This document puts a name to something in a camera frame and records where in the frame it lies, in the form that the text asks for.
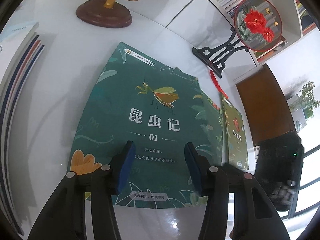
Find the round red flower fan ornament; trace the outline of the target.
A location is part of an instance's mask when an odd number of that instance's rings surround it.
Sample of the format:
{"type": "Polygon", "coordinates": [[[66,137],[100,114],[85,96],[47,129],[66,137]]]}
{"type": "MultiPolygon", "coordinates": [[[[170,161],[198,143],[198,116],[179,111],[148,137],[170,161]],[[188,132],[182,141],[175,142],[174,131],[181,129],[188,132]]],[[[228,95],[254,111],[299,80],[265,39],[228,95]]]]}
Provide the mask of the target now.
{"type": "Polygon", "coordinates": [[[236,8],[230,38],[215,48],[192,48],[192,53],[219,78],[228,58],[244,50],[264,53],[282,38],[283,24],[279,11],[268,0],[243,0],[236,8]]]}

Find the potted green plant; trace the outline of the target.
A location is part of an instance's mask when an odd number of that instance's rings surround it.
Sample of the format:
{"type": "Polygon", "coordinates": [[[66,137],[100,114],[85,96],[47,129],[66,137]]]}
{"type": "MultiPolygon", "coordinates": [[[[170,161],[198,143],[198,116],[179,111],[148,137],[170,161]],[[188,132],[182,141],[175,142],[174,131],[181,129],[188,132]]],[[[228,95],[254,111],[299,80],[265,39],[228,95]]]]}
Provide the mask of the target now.
{"type": "Polygon", "coordinates": [[[319,107],[319,100],[314,96],[314,89],[313,81],[308,81],[302,85],[299,93],[287,100],[297,131],[306,126],[308,118],[313,117],[313,110],[319,107]]]}

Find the white bookshelf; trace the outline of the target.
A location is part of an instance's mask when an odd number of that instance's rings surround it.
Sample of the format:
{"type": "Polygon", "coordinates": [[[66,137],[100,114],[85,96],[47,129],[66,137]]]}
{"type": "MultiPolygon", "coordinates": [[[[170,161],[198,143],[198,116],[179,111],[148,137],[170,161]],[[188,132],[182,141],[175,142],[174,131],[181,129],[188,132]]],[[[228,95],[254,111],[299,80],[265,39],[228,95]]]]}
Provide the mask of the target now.
{"type": "Polygon", "coordinates": [[[282,49],[271,56],[270,44],[247,27],[245,17],[252,10],[259,11],[267,19],[267,26],[277,30],[274,17],[279,15],[282,38],[294,44],[297,38],[291,25],[297,15],[292,3],[293,0],[141,0],[132,9],[197,48],[220,44],[230,35],[230,27],[234,27],[236,38],[250,48],[250,52],[238,53],[227,61],[228,75],[239,82],[257,72],[268,60],[274,61],[281,73],[285,72],[284,56],[292,56],[293,50],[282,49]]]}

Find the olive green insect book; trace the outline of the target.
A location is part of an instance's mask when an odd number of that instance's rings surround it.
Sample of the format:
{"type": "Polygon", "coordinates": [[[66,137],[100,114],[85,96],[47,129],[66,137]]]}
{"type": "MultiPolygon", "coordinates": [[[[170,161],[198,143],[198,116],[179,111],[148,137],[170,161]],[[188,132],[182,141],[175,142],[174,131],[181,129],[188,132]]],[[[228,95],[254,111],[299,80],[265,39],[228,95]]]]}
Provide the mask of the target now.
{"type": "Polygon", "coordinates": [[[249,170],[247,141],[242,114],[224,95],[220,95],[220,98],[225,122],[228,162],[241,170],[249,170]]]}

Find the brown wooden cabinet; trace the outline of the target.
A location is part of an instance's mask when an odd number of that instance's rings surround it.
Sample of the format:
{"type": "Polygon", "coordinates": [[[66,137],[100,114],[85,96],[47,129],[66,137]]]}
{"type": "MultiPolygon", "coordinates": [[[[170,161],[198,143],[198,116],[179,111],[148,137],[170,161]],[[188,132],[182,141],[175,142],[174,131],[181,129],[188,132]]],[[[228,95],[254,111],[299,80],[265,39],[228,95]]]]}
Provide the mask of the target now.
{"type": "Polygon", "coordinates": [[[267,64],[236,84],[248,119],[253,145],[295,131],[285,95],[267,64]]]}

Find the teal green book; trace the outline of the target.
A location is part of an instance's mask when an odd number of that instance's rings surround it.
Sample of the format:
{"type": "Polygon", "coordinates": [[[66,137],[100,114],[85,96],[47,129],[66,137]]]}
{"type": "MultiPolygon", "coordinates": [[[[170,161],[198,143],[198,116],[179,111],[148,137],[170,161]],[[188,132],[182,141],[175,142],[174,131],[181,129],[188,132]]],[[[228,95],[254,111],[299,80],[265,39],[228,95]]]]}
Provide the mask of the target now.
{"type": "Polygon", "coordinates": [[[116,205],[174,209],[204,205],[184,158],[185,144],[207,142],[193,97],[196,77],[120,43],[99,75],[81,115],[71,148],[77,174],[109,164],[127,141],[136,155],[116,205]]]}

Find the blue fairy tale book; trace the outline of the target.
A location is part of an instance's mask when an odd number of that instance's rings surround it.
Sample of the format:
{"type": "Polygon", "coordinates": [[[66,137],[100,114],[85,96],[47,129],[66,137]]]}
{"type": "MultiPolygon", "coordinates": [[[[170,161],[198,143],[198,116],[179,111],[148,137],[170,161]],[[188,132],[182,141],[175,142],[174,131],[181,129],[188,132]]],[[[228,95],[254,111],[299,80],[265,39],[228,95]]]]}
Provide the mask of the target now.
{"type": "Polygon", "coordinates": [[[15,209],[9,177],[9,142],[16,106],[23,86],[44,50],[38,34],[23,48],[14,65],[5,72],[1,83],[1,211],[14,232],[23,235],[15,209]]]}

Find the dark green beetle insect book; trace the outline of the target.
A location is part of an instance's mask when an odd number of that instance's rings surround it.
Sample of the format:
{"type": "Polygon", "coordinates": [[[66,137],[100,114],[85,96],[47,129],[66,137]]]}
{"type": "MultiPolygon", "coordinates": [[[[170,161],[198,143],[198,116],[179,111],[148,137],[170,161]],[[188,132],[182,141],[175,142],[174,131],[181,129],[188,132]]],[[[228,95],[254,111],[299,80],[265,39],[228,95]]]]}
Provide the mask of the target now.
{"type": "Polygon", "coordinates": [[[197,111],[195,119],[200,121],[207,142],[195,147],[198,154],[205,156],[212,166],[220,166],[224,154],[222,110],[206,94],[196,94],[191,108],[197,111]]]}

